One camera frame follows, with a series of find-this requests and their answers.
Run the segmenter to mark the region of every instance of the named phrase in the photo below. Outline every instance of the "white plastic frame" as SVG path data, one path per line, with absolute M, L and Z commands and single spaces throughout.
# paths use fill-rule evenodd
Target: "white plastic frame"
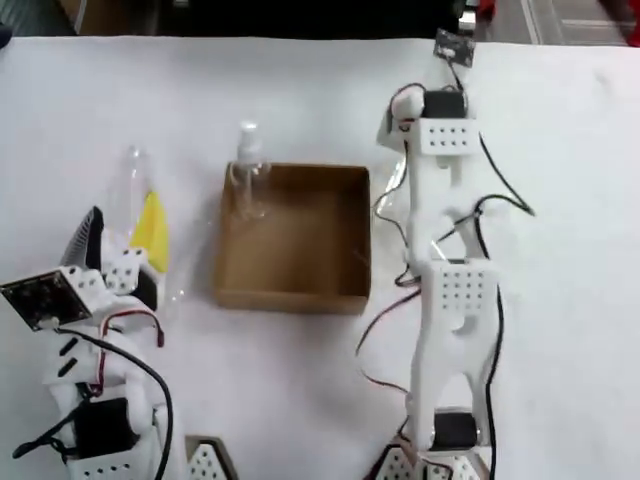
M 414 90 L 396 104 L 402 111 L 418 110 L 422 93 Z M 399 134 L 408 143 L 408 260 L 414 275 L 422 277 L 423 287 L 420 335 L 406 402 L 409 435 L 419 452 L 429 452 L 435 436 L 438 400 L 450 378 L 462 373 L 472 392 L 478 444 L 487 445 L 485 385 L 498 332 L 493 311 L 497 275 L 491 262 L 484 258 L 472 222 L 458 228 L 466 248 L 460 263 L 432 257 L 432 242 L 437 238 L 432 229 L 443 216 L 452 222 L 467 216 L 479 198 L 464 183 L 473 177 L 478 165 L 478 128 L 472 119 L 423 118 L 406 128 L 404 132 L 392 132 L 389 139 L 383 138 L 380 143 L 394 148 L 397 141 L 393 138 Z M 443 173 L 442 167 L 447 167 L 448 172 Z M 449 177 L 448 182 L 443 174 Z

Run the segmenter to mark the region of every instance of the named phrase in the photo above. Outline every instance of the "white tabletop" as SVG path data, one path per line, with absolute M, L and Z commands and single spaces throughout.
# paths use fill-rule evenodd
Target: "white tabletop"
M 217 309 L 207 291 L 223 167 L 243 119 L 274 161 L 370 167 L 390 94 L 440 87 L 429 41 L 15 39 L 0 52 L 0 280 L 60 258 L 132 143 L 151 152 L 174 245 L 167 345 L 146 348 L 188 433 L 224 439 L 242 479 L 362 478 L 402 420 L 353 356 L 365 324 L 402 292 L 393 234 L 374 229 L 361 318 Z M 483 44 L 466 76 L 496 161 L 538 218 L 486 220 L 504 272 L 506 337 L 494 387 L 504 479 L 622 478 L 640 454 L 640 52 Z M 487 167 L 477 185 L 500 188 Z M 420 306 L 397 311 L 363 363 L 404 385 Z M 41 449 L 10 452 L 56 418 L 41 339 L 0 305 L 0 477 L 65 478 Z M 447 400 L 464 392 L 453 387 Z

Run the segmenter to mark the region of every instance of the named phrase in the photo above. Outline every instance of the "electrical cable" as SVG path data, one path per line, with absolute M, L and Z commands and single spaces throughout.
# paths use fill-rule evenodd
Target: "electrical cable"
M 453 67 L 451 61 L 447 61 L 447 65 L 449 65 L 449 69 L 451 70 L 451 73 L 453 74 L 453 77 L 455 79 L 456 85 L 458 87 L 458 90 L 465 96 L 465 102 L 466 102 L 466 90 L 464 88 L 464 85 L 462 83 L 462 81 L 460 80 L 460 77 L 458 76 L 458 74 L 455 71 L 455 68 Z M 496 165 L 495 161 L 493 160 L 493 157 L 491 155 L 491 153 L 489 152 L 489 149 L 484 141 L 484 138 L 482 136 L 482 134 L 479 134 L 480 137 L 480 146 L 482 147 L 482 150 L 485 154 L 485 156 L 487 157 L 487 160 L 489 161 L 489 164 L 491 165 L 491 168 L 493 169 L 493 171 L 495 172 L 495 174 L 498 176 L 498 178 L 502 181 L 502 184 L 506 187 L 507 190 L 509 190 L 509 192 L 517 199 L 513 200 L 512 198 L 509 198 L 505 195 L 500 195 L 500 194 L 491 194 L 491 195 L 485 195 L 483 196 L 480 200 L 478 200 L 476 202 L 476 205 L 473 209 L 473 213 L 474 213 L 474 218 L 473 218 L 473 223 L 474 223 L 474 230 L 475 230 L 475 234 L 476 234 L 476 238 L 478 239 L 478 243 L 480 245 L 480 250 L 482 251 L 482 254 L 485 256 L 485 258 L 489 259 L 489 250 L 487 248 L 487 244 L 484 240 L 484 236 L 482 234 L 482 228 L 481 228 L 481 224 L 480 224 L 480 216 L 482 214 L 482 206 L 485 202 L 487 202 L 488 200 L 503 200 L 506 201 L 508 203 L 510 203 L 511 205 L 513 205 L 514 207 L 522 210 L 523 212 L 531 215 L 531 216 L 535 216 L 535 211 L 533 210 L 533 208 L 531 208 L 531 206 L 520 196 L 520 194 L 518 194 L 518 192 L 515 190 L 515 188 L 513 188 L 511 186 L 511 184 L 507 181 L 507 179 L 505 178 L 505 176 L 502 174 L 502 172 L 500 171 L 500 169 L 498 168 L 498 166 Z M 503 339 L 504 339 L 504 306 L 502 304 L 502 294 L 500 292 L 500 286 L 498 286 L 497 288 L 497 293 L 496 293 L 496 307 L 498 309 L 498 335 L 496 338 L 496 346 L 495 346 L 495 350 L 494 350 L 494 354 L 493 354 L 493 360 L 491 362 L 491 366 L 489 368 L 489 375 L 487 376 L 487 383 L 485 384 L 485 400 L 486 400 L 486 404 L 487 404 L 487 416 L 488 416 L 488 422 L 489 422 L 489 439 L 490 439 L 490 443 L 491 443 L 491 468 L 489 469 L 489 480 L 494 480 L 495 479 L 495 475 L 496 475 L 496 469 L 497 469 L 497 440 L 496 440 L 496 427 L 495 427 L 495 420 L 494 420 L 494 415 L 493 415 L 493 403 L 492 403 L 492 398 L 491 398 L 491 385 L 493 384 L 493 379 L 496 375 L 496 370 L 498 368 L 498 362 L 500 359 L 500 354 L 502 352 L 502 343 L 503 343 Z
M 19 445 L 13 451 L 13 454 L 11 455 L 11 457 L 13 459 L 18 459 L 25 456 L 27 453 L 32 452 L 36 448 L 43 447 L 45 445 L 50 445 L 56 452 L 60 454 L 60 456 L 62 457 L 62 461 L 64 463 L 67 463 L 67 457 L 73 454 L 75 449 L 65 447 L 60 440 L 58 440 L 57 438 L 54 438 L 54 435 L 60 432 L 60 430 L 62 430 L 66 424 L 72 422 L 75 419 L 80 408 L 86 405 L 87 403 L 89 403 L 90 398 L 91 397 L 83 397 L 83 399 L 80 401 L 78 406 L 73 410 L 71 410 L 62 420 L 60 420 L 58 423 L 56 423 L 53 427 L 48 429 L 46 432 L 44 432 L 35 440 L 32 440 L 30 442 L 25 442 Z
M 164 331 L 160 326 L 160 321 L 158 320 L 158 317 L 156 317 L 155 314 L 150 310 L 145 310 L 145 309 L 122 310 L 116 313 L 112 313 L 111 315 L 108 315 L 107 317 L 104 318 L 104 320 L 102 320 L 102 322 L 100 322 L 100 328 L 99 328 L 100 338 L 102 339 L 107 335 L 107 331 L 109 329 L 109 323 L 113 319 L 120 318 L 120 317 L 128 317 L 130 315 L 146 315 L 151 317 L 154 321 L 154 326 L 157 330 L 156 342 L 157 342 L 158 348 L 162 348 L 164 346 Z M 93 393 L 97 397 L 102 395 L 102 392 L 104 391 L 105 358 L 106 357 L 104 354 L 104 350 L 100 350 L 100 353 L 98 356 L 98 372 L 96 374 L 97 383 L 95 385 L 92 385 Z
M 389 312 L 392 312 L 393 310 L 395 310 L 399 306 L 404 305 L 406 303 L 409 303 L 411 300 L 413 300 L 418 295 L 420 295 L 421 292 L 422 292 L 422 290 L 420 288 L 418 288 L 417 290 L 409 293 L 408 295 L 405 295 L 404 297 L 400 298 L 399 300 L 396 300 L 395 302 L 393 302 L 391 305 L 389 305 L 387 308 L 382 310 L 380 313 L 378 313 L 378 315 L 376 315 L 374 317 L 374 319 L 369 323 L 369 325 L 365 329 L 364 333 L 360 337 L 360 341 L 358 342 L 358 345 L 356 346 L 356 359 L 360 356 L 360 350 L 362 349 L 362 346 L 364 345 L 365 340 L 367 339 L 367 337 L 369 336 L 369 334 L 371 333 L 373 328 L 385 317 L 385 315 L 388 314 Z M 378 385 L 378 386 L 381 386 L 381 387 L 392 388 L 394 390 L 399 391 L 400 393 L 404 393 L 405 395 L 407 393 L 409 393 L 409 391 L 406 388 L 401 387 L 400 385 L 397 385 L 397 384 L 391 383 L 391 382 L 386 382 L 386 381 L 379 380 L 377 378 L 371 377 L 369 374 L 367 374 L 367 372 L 365 372 L 363 367 L 360 367 L 360 372 L 362 373 L 362 375 L 367 380 L 369 380 L 371 383 L 373 383 L 375 385 Z
M 129 360 L 131 363 L 133 363 L 134 365 L 142 369 L 145 373 L 147 373 L 151 378 L 153 378 L 158 383 L 158 385 L 160 386 L 160 389 L 162 390 L 162 393 L 164 394 L 165 401 L 167 403 L 167 435 L 165 437 L 164 446 L 162 447 L 162 454 L 160 456 L 158 470 L 156 471 L 156 474 L 154 476 L 154 480 L 161 480 L 166 471 L 167 464 L 169 463 L 169 454 L 171 453 L 171 441 L 173 439 L 173 400 L 171 399 L 171 392 L 169 391 L 169 387 L 167 386 L 164 379 L 160 376 L 158 372 L 156 372 L 153 368 L 151 368 L 145 362 L 140 360 L 138 357 L 113 345 L 112 343 L 106 342 L 99 338 L 94 338 L 91 335 L 87 335 L 85 333 L 78 332 L 75 330 L 66 330 L 62 328 L 57 328 L 55 329 L 55 332 L 58 334 L 64 334 L 64 335 L 76 335 L 80 337 L 82 340 L 85 340 L 95 345 L 96 347 L 99 347 L 111 353 L 115 353 L 116 355 L 119 355 Z
M 404 181 L 407 178 L 407 171 L 408 171 L 408 165 L 407 165 L 407 156 L 409 153 L 409 143 L 405 140 L 404 141 L 404 151 L 405 151 L 405 164 L 404 164 L 404 169 L 402 170 L 402 177 L 400 177 L 400 181 L 398 182 L 398 184 L 387 190 L 386 192 L 384 192 L 382 195 L 380 195 L 375 202 L 373 202 L 373 214 L 378 217 L 380 220 L 384 220 L 385 222 L 390 223 L 391 225 L 393 225 L 394 227 L 396 227 L 396 229 L 398 230 L 398 232 L 400 233 L 400 236 L 402 237 L 402 243 L 404 243 L 405 247 L 409 246 L 409 242 L 407 241 L 407 236 L 404 233 L 404 229 L 402 228 L 402 225 L 400 225 L 400 223 L 396 220 L 394 220 L 393 218 L 389 218 L 389 217 L 385 217 L 384 215 L 380 214 L 378 212 L 378 206 L 380 205 L 380 202 L 382 202 L 382 200 L 384 200 L 385 198 L 387 198 L 389 195 L 391 195 L 393 192 L 396 192 L 400 189 L 400 187 L 402 187 L 402 185 L 404 184 Z

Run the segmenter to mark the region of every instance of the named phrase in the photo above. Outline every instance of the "black wire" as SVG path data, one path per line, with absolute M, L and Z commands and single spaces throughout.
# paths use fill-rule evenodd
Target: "black wire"
M 119 347 L 116 347 L 115 345 L 109 342 L 105 342 L 104 340 L 94 338 L 91 335 L 87 335 L 82 332 L 77 332 L 75 330 L 66 330 L 66 329 L 58 328 L 55 331 L 56 333 L 61 333 L 65 335 L 77 335 L 81 339 L 89 343 L 92 343 L 97 347 L 100 347 L 104 350 L 107 350 L 109 352 L 115 353 L 116 355 L 120 355 L 123 358 L 126 358 L 131 363 L 133 363 L 137 367 L 140 367 L 142 370 L 144 370 L 151 378 L 153 378 L 158 383 L 158 385 L 162 389 L 162 393 L 164 394 L 164 398 L 167 402 L 167 436 L 165 438 L 164 446 L 162 448 L 162 455 L 160 456 L 160 463 L 158 464 L 158 470 L 156 471 L 156 475 L 154 477 L 154 480 L 161 480 L 162 477 L 164 476 L 164 472 L 167 468 L 167 464 L 169 463 L 169 454 L 171 452 L 171 441 L 173 439 L 173 401 L 171 399 L 171 392 L 169 392 L 169 387 L 167 386 L 164 379 L 160 376 L 158 372 L 156 372 L 153 368 L 151 368 L 145 362 L 140 360 L 138 357 L 136 357 L 135 355 L 132 355 L 131 353 L 125 350 L 122 350 Z
M 75 419 L 76 415 L 78 414 L 78 411 L 80 410 L 80 408 L 87 403 L 89 403 L 89 397 L 83 398 L 76 408 L 71 410 L 62 420 L 56 423 L 49 430 L 44 432 L 35 440 L 32 440 L 31 442 L 25 442 L 22 445 L 19 445 L 13 451 L 13 454 L 11 455 L 11 457 L 13 459 L 18 459 L 39 447 L 50 445 L 56 452 L 60 454 L 60 456 L 62 457 L 62 461 L 66 463 L 67 456 L 71 455 L 75 449 L 66 448 L 60 440 L 58 440 L 57 438 L 54 438 L 54 435 L 57 434 L 60 430 L 62 430 L 62 428 L 67 423 L 72 422 Z
M 404 152 L 405 152 L 405 163 L 404 163 L 404 169 L 402 171 L 402 177 L 400 178 L 400 181 L 395 187 L 393 187 L 391 190 L 384 192 L 382 195 L 380 195 L 376 199 L 375 202 L 373 202 L 373 214 L 376 217 L 378 217 L 380 220 L 384 220 L 385 222 L 389 222 L 390 224 L 395 226 L 398 232 L 400 233 L 400 236 L 402 237 L 402 243 L 404 243 L 405 247 L 408 247 L 409 242 L 407 241 L 407 236 L 404 234 L 402 225 L 400 225 L 400 223 L 394 220 L 393 218 L 385 217 L 384 215 L 381 215 L 380 213 L 378 213 L 378 205 L 380 204 L 380 202 L 382 202 L 383 199 L 391 195 L 393 192 L 399 190 L 400 187 L 402 187 L 402 185 L 404 184 L 405 179 L 407 178 L 407 170 L 409 169 L 409 165 L 408 165 L 409 143 L 406 140 L 404 141 Z
M 447 60 L 447 64 L 449 65 L 449 69 L 451 70 L 451 73 L 453 74 L 453 77 L 455 79 L 456 85 L 458 87 L 458 90 L 464 95 L 465 98 L 465 103 L 468 104 L 467 101 L 467 95 L 466 95 L 466 90 L 464 88 L 464 85 L 462 84 L 462 81 L 460 80 L 460 77 L 458 76 L 458 74 L 455 71 L 455 68 L 453 68 L 453 64 L 451 63 L 450 60 Z M 474 230 L 476 233 L 476 237 L 478 238 L 478 243 L 480 245 L 480 250 L 482 251 L 482 254 L 489 259 L 490 255 L 489 255 L 489 249 L 487 248 L 487 243 L 484 240 L 484 236 L 482 234 L 482 228 L 480 225 L 480 216 L 482 215 L 482 206 L 484 205 L 485 202 L 489 201 L 489 200 L 503 200 L 506 201 L 508 203 L 510 203 L 511 205 L 513 205 L 514 207 L 522 210 L 523 212 L 531 215 L 531 216 L 535 216 L 535 211 L 533 210 L 533 208 L 531 208 L 531 206 L 518 194 L 518 192 L 515 190 L 515 188 L 513 188 L 511 186 L 511 184 L 507 181 L 507 179 L 505 178 L 505 176 L 502 174 L 502 172 L 500 171 L 500 169 L 498 168 L 498 166 L 496 165 L 495 161 L 493 160 L 493 157 L 491 156 L 491 152 L 489 152 L 489 148 L 487 147 L 485 141 L 484 141 L 484 137 L 482 136 L 482 134 L 479 134 L 480 137 L 480 146 L 482 147 L 482 150 L 485 154 L 485 156 L 487 157 L 487 160 L 489 161 L 489 164 L 491 165 L 491 168 L 493 169 L 493 171 L 495 172 L 495 174 L 498 176 L 498 178 L 502 181 L 502 184 L 506 187 L 507 190 L 509 190 L 509 192 L 517 199 L 513 200 L 512 198 L 509 198 L 505 195 L 500 195 L 500 194 L 492 194 L 492 195 L 485 195 L 484 197 L 482 197 L 480 200 L 478 200 L 476 202 L 476 205 L 473 209 L 473 214 L 474 214 L 474 219 L 473 219 L 473 224 L 474 224 Z M 496 426 L 495 426 L 495 421 L 494 421 L 494 416 L 493 416 L 493 403 L 492 403 L 492 399 L 491 399 L 491 385 L 493 384 L 493 379 L 496 375 L 496 370 L 498 368 L 498 362 L 500 360 L 500 354 L 502 352 L 502 342 L 504 339 L 504 306 L 502 304 L 502 294 L 500 292 L 500 286 L 498 285 L 497 288 L 497 292 L 496 292 L 496 307 L 498 309 L 498 336 L 496 339 L 496 347 L 495 347 L 495 352 L 493 355 L 493 361 L 491 362 L 491 367 L 489 369 L 489 375 L 487 377 L 487 383 L 485 384 L 485 399 L 486 399 L 486 404 L 487 404 L 487 416 L 488 418 L 488 422 L 489 422 L 489 439 L 490 439 L 490 443 L 491 443 L 491 468 L 489 470 L 489 480 L 495 480 L 495 475 L 496 475 L 496 469 L 497 469 L 497 455 L 498 455 L 498 448 L 497 448 L 497 439 L 496 439 Z

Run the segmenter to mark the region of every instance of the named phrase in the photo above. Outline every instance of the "cardboard box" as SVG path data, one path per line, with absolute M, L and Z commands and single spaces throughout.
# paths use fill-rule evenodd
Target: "cardboard box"
M 369 172 L 274 164 L 259 220 L 241 220 L 229 169 L 213 291 L 226 308 L 359 314 L 371 289 Z

